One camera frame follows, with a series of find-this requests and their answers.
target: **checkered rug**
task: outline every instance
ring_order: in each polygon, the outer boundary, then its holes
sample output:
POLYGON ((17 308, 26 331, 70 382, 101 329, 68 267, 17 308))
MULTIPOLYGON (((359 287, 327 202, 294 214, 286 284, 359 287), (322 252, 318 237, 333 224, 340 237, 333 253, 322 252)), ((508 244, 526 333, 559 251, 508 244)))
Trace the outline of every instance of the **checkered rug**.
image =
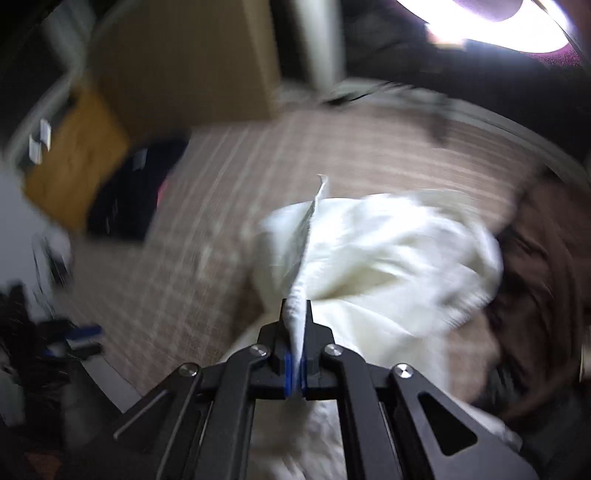
MULTIPOLYGON (((437 147, 430 122, 361 104, 195 130, 144 244, 73 239, 73 283, 58 294, 59 308, 76 323, 103 326, 106 359, 144 394, 184 361, 216 361, 255 320, 261 307, 249 262, 257 223, 311 199, 317 173, 330 177, 333 197, 461 190, 492 232, 500 230, 542 159, 458 122, 437 147)), ((495 353, 486 320, 451 333, 446 349, 452 393, 470 399, 495 353)))

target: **white towel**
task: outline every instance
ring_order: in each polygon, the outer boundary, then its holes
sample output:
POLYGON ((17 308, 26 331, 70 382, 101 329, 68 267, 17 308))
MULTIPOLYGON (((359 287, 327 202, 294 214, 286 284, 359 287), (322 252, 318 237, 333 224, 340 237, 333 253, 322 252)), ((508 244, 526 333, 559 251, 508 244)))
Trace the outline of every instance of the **white towel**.
MULTIPOLYGON (((476 209, 452 190, 321 197, 262 222, 254 282, 267 313, 222 360, 256 342, 287 295, 298 362, 308 298, 336 343, 383 367, 411 364, 446 390, 442 336, 494 296, 502 271, 476 209)), ((336 403, 257 402, 249 478, 346 478, 336 403)))

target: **blue object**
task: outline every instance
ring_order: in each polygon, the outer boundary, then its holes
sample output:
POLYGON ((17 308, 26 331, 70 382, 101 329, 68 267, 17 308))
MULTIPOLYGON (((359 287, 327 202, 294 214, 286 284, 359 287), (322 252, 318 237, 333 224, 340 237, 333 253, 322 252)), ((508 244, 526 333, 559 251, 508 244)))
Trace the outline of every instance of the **blue object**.
POLYGON ((306 390, 308 389, 308 370, 306 368, 306 349, 301 356, 300 362, 300 387, 302 393, 305 395, 306 390))
POLYGON ((68 340, 79 340, 81 338, 92 337, 95 335, 100 335, 103 331, 103 327, 100 325, 90 325, 88 327, 79 327, 70 330, 66 334, 66 339, 68 340))
POLYGON ((285 385, 283 386, 283 391, 285 392, 285 396, 289 397, 291 395, 291 389, 293 387, 292 383, 292 367, 291 367, 291 352, 287 350, 285 352, 285 385))

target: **metal screw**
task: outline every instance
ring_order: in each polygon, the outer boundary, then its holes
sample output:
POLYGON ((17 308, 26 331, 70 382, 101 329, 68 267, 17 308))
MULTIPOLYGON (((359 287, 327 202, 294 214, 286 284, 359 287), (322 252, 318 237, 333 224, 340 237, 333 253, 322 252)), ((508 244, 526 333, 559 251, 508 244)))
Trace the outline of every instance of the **metal screw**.
POLYGON ((396 365, 394 371, 400 378, 411 378, 414 373, 413 368, 407 364, 396 365))
POLYGON ((178 368, 178 373, 183 377, 194 377, 199 372, 199 365, 197 364, 183 364, 178 368))
POLYGON ((329 343, 324 347, 324 352, 330 356, 341 356, 343 355, 343 347, 336 343, 329 343))
POLYGON ((255 343, 250 347, 251 354, 254 356, 266 356, 269 353, 269 349, 260 343, 255 343))

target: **brown fabric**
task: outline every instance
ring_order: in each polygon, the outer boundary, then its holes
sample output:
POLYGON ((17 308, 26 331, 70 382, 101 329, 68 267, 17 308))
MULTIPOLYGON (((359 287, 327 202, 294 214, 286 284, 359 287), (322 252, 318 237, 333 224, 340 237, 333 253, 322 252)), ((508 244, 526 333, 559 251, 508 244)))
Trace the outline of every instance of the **brown fabric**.
POLYGON ((27 459, 44 480, 53 480, 61 467, 61 460, 50 453, 28 453, 27 459))
POLYGON ((591 194, 547 178, 529 189, 499 237, 504 274, 487 307, 504 360, 526 394, 510 421, 578 381, 591 307, 591 194))
POLYGON ((83 232, 96 192, 128 148, 127 133, 101 95, 83 89, 54 133, 51 150, 28 172, 25 195, 62 227, 83 232))

